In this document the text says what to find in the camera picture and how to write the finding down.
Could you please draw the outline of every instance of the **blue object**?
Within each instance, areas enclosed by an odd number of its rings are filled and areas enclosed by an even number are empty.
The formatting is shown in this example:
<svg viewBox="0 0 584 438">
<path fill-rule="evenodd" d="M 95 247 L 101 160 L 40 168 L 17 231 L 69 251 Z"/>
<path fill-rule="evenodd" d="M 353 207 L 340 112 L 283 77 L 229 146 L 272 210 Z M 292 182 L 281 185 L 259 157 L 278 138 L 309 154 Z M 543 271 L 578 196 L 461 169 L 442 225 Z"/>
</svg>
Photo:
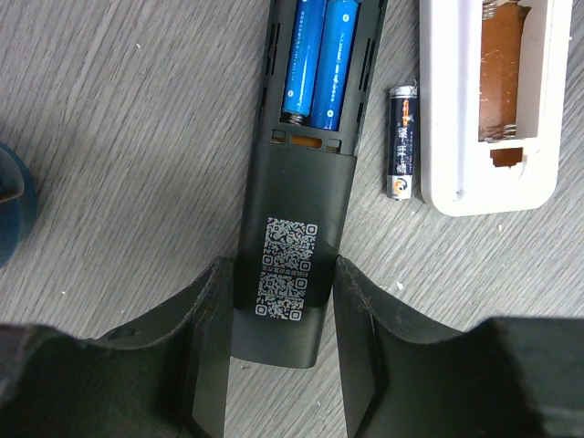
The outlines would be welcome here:
<svg viewBox="0 0 584 438">
<path fill-rule="evenodd" d="M 326 0 L 298 0 L 283 111 L 308 116 L 317 75 Z"/>
<path fill-rule="evenodd" d="M 15 252 L 37 219 L 37 194 L 30 172 L 0 143 L 0 267 Z"/>
<path fill-rule="evenodd" d="M 359 3 L 330 0 L 318 60 L 311 126 L 338 130 Z"/>
</svg>

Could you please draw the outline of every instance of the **loose battery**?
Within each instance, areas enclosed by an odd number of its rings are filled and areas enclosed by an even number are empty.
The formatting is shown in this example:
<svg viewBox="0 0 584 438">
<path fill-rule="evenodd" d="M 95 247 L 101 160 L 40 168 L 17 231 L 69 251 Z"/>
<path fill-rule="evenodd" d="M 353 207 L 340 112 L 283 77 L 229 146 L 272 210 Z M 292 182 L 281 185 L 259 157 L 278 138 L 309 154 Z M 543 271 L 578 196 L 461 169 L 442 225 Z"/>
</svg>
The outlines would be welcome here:
<svg viewBox="0 0 584 438">
<path fill-rule="evenodd" d="M 390 90 L 387 195 L 398 201 L 412 197 L 417 111 L 416 84 Z"/>
</svg>

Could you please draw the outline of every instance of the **white qr code label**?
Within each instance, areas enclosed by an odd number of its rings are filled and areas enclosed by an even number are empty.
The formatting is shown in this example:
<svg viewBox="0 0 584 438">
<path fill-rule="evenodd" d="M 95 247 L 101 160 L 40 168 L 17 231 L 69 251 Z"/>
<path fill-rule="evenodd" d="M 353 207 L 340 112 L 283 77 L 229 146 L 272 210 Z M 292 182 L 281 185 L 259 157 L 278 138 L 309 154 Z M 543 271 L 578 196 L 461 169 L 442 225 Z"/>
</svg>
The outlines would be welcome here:
<svg viewBox="0 0 584 438">
<path fill-rule="evenodd" d="M 300 321 L 318 227 L 269 217 L 255 313 Z"/>
</svg>

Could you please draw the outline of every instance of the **gray wood grain surface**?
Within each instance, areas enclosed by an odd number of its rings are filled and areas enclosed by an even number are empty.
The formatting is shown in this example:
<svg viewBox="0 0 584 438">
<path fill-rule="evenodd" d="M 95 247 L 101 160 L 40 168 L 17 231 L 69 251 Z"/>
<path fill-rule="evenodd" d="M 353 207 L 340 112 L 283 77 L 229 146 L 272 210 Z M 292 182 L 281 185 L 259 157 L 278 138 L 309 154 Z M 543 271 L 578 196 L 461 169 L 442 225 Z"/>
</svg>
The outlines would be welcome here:
<svg viewBox="0 0 584 438">
<path fill-rule="evenodd" d="M 0 2 L 0 141 L 30 166 L 41 205 L 0 271 L 0 320 L 98 336 L 235 254 L 267 5 Z M 417 2 L 391 1 L 342 254 L 459 329 L 493 314 L 584 317 L 583 21 L 577 0 L 555 195 L 454 219 L 382 190 L 384 90 L 418 67 Z M 345 436 L 330 309 L 314 369 L 232 361 L 225 436 Z"/>
</svg>

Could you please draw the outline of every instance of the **white plastic casing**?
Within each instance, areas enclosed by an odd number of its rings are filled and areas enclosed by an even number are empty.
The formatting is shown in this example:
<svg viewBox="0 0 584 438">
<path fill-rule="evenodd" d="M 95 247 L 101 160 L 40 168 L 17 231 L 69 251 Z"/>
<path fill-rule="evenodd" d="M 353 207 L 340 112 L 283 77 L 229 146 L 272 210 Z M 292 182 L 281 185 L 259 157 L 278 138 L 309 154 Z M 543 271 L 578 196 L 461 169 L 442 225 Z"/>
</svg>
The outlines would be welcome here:
<svg viewBox="0 0 584 438">
<path fill-rule="evenodd" d="M 521 42 L 517 138 L 490 143 L 478 140 L 482 2 L 420 2 L 422 196 L 443 214 L 538 208 L 556 188 L 572 1 L 519 4 L 531 10 Z M 490 151 L 505 148 L 523 148 L 523 161 L 495 167 Z"/>
</svg>

